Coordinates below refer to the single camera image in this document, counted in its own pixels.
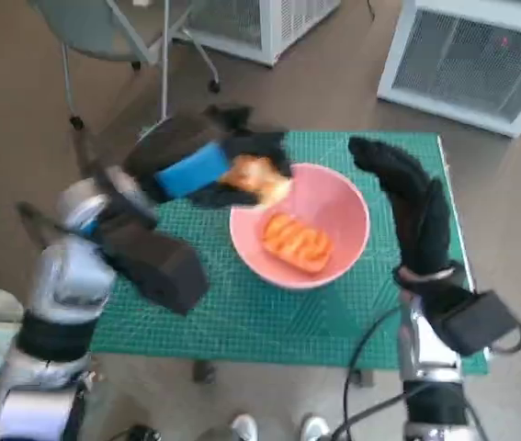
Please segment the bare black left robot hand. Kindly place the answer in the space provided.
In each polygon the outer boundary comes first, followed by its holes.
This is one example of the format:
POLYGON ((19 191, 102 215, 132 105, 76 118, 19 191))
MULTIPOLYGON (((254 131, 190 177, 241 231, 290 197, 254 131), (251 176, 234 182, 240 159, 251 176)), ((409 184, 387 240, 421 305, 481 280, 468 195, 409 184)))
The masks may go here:
POLYGON ((284 148, 287 131, 249 124, 248 106, 211 105, 200 112, 177 112, 149 129, 122 163, 155 202, 188 198, 200 207, 267 206, 257 184, 237 170, 259 160, 292 177, 284 148))

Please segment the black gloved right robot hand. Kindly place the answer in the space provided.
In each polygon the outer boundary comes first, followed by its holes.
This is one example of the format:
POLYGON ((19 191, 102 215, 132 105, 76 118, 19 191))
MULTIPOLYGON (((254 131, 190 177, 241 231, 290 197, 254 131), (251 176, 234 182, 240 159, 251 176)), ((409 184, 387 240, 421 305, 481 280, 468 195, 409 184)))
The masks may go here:
POLYGON ((352 137, 348 150, 358 169, 378 178, 390 201, 402 266, 417 276, 449 268, 450 209, 442 182, 387 143, 352 137))

